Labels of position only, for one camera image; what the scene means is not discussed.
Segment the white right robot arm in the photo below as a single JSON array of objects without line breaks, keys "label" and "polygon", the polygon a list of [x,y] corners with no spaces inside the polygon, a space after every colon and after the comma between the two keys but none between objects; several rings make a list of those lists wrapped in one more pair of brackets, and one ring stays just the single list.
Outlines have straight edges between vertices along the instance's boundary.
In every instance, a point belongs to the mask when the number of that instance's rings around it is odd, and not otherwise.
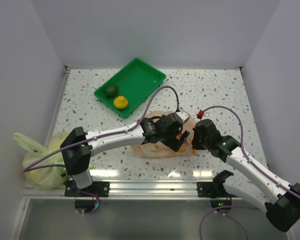
[{"label": "white right robot arm", "polygon": [[222,136],[210,119],[193,128],[192,146],[207,150],[215,158],[243,174],[247,181],[236,182],[234,173],[223,170],[213,178],[211,198],[237,196],[265,213],[269,222],[286,233],[300,219],[300,184],[291,184],[246,153],[232,136]]}]

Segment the orange translucent plastic bag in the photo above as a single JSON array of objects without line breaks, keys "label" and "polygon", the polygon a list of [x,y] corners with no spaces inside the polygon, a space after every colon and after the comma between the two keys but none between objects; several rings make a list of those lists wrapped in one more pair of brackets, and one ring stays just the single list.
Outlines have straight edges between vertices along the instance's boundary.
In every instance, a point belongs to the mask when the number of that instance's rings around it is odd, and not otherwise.
[{"label": "orange translucent plastic bag", "polygon": [[181,134],[184,133],[185,130],[188,130],[190,134],[178,152],[174,152],[168,146],[160,142],[161,138],[159,131],[155,126],[155,122],[158,121],[162,115],[168,115],[170,113],[174,112],[156,110],[145,115],[141,121],[141,126],[145,130],[145,133],[143,134],[145,139],[141,144],[131,146],[136,156],[145,158],[166,158],[181,155],[191,155],[195,152],[192,147],[192,140],[194,137],[193,128],[195,127],[196,123],[192,117],[190,117],[190,119],[183,125]]}]

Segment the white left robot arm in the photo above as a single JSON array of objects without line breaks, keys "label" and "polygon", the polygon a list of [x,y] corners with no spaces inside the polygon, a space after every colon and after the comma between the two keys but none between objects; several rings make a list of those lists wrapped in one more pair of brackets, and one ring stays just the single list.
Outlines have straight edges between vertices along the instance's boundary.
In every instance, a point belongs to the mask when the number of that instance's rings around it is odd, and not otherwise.
[{"label": "white left robot arm", "polygon": [[88,170],[90,158],[125,146],[163,143],[177,152],[190,132],[183,130],[191,115],[176,111],[160,117],[144,117],[136,123],[106,130],[85,132],[76,127],[60,145],[65,169],[82,196],[93,193],[94,184]]}]

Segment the yellow lemon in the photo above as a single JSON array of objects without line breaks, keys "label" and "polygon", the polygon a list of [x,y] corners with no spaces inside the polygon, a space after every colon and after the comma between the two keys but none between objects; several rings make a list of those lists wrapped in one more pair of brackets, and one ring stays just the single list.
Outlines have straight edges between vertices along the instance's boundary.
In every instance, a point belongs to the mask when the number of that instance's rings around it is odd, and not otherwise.
[{"label": "yellow lemon", "polygon": [[113,105],[116,109],[123,110],[128,107],[129,102],[123,95],[119,95],[114,99]]}]

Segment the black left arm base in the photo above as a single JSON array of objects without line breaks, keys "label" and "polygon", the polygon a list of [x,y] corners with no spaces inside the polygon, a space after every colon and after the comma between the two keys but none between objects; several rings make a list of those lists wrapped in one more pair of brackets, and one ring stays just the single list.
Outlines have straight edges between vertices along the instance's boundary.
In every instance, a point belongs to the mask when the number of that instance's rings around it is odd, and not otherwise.
[{"label": "black left arm base", "polygon": [[65,192],[66,197],[101,197],[107,198],[110,191],[110,183],[108,181],[93,181],[92,185],[79,189],[76,188],[73,180],[67,180],[65,183]]}]

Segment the red fruit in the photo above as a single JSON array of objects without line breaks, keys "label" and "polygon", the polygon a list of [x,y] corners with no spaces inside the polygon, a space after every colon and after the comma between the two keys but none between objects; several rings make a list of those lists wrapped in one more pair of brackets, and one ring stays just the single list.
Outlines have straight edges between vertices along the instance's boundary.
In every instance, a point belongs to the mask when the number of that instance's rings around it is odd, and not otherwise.
[{"label": "red fruit", "polygon": [[189,136],[189,132],[188,132],[188,131],[185,131],[185,132],[179,134],[176,138],[177,138],[179,141],[184,142],[184,141],[187,139],[188,136]]}]

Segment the green lime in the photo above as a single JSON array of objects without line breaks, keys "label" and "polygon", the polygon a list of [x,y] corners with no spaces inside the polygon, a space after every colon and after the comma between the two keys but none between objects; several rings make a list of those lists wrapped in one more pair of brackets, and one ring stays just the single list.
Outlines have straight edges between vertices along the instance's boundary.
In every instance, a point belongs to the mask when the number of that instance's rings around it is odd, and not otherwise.
[{"label": "green lime", "polygon": [[118,94],[119,88],[115,84],[107,85],[104,89],[104,95],[107,98],[114,98]]}]

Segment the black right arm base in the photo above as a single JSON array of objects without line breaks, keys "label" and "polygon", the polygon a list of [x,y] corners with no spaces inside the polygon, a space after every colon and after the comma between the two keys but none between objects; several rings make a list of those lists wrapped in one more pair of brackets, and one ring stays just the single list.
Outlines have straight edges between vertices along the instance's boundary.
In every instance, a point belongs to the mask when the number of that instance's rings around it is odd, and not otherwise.
[{"label": "black right arm base", "polygon": [[224,188],[224,183],[227,179],[233,176],[234,173],[228,170],[223,170],[218,173],[212,181],[199,181],[196,183],[197,195],[199,198],[227,198],[235,197],[235,195],[230,194]]}]

